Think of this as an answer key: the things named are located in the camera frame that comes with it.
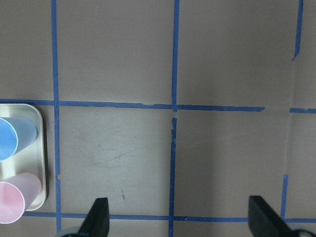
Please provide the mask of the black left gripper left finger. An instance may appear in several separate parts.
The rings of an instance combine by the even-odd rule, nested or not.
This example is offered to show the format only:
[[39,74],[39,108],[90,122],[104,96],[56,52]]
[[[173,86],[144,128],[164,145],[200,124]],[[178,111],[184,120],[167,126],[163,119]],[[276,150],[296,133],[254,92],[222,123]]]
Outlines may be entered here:
[[77,232],[77,237],[107,237],[110,229],[108,198],[97,198]]

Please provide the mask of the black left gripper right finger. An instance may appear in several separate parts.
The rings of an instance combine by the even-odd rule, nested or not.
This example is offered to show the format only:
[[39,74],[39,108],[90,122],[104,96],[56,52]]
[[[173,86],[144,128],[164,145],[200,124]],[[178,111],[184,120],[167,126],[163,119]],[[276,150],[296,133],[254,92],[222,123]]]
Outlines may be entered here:
[[296,236],[261,196],[248,199],[248,226],[254,237]]

